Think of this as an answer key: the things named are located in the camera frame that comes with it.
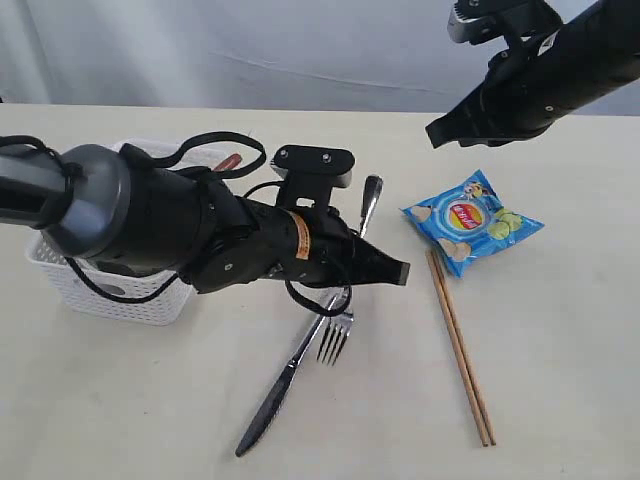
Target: white plastic basket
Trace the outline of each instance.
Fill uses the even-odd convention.
[[[153,157],[170,155],[178,148],[178,145],[144,139],[130,139],[116,143],[112,149],[118,151],[125,142],[143,148]],[[198,147],[187,152],[183,161],[176,165],[176,168],[190,165],[215,167],[227,156],[227,153],[222,150]],[[193,288],[190,285],[176,280],[158,298],[150,302],[139,305],[112,302],[89,290],[71,270],[64,258],[55,252],[39,233],[34,235],[27,245],[25,254],[31,263],[40,267],[47,275],[49,281],[58,289],[63,301],[69,307],[100,317],[147,325],[168,325],[178,318],[187,299],[193,293]],[[148,277],[134,278],[101,272],[84,265],[81,267],[94,283],[107,292],[127,297],[149,295],[173,274],[173,272],[164,271]]]

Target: orange label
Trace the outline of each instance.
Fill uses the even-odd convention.
[[[298,230],[298,251],[296,252],[296,258],[298,260],[309,260],[309,251],[311,250],[309,227],[307,227],[307,224],[297,213],[289,211],[287,211],[287,213],[293,218],[296,229]]]
[[[458,203],[451,207],[449,220],[460,230],[473,230],[482,225],[482,214],[470,203]]]

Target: robotic arm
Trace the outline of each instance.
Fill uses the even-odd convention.
[[[191,148],[236,142],[260,153],[237,170],[169,170]],[[409,265],[385,255],[358,235],[329,205],[345,188],[355,163],[346,150],[288,145],[272,166],[281,182],[275,206],[231,193],[224,180],[264,164],[257,141],[231,132],[198,135],[169,157],[154,159],[125,144],[119,153],[81,145],[58,154],[28,136],[0,137],[0,222],[40,230],[94,292],[120,303],[144,303],[181,278],[209,293],[258,278],[283,280],[292,298],[327,316],[292,282],[324,288],[370,283],[404,285]],[[301,198],[313,206],[298,205]],[[176,274],[153,294],[123,298],[104,292],[75,258],[118,273],[157,269]]]
[[[640,78],[638,0],[600,0],[566,25],[543,0],[460,0],[448,28],[458,43],[504,36],[508,49],[489,62],[480,86],[427,127],[435,148],[536,137]]]

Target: white wall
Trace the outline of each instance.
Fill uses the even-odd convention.
[[[452,43],[452,3],[0,0],[2,16],[9,6],[25,26],[14,35],[6,30],[13,22],[0,24],[0,64],[12,67],[2,69],[0,94],[23,102],[445,111],[502,48]],[[592,0],[551,3],[568,20]],[[640,114],[639,99],[640,84],[585,111]]]

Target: chip bag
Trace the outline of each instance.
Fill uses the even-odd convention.
[[[403,212],[440,246],[457,277],[476,258],[509,248],[544,227],[504,208],[480,170],[463,184]]]

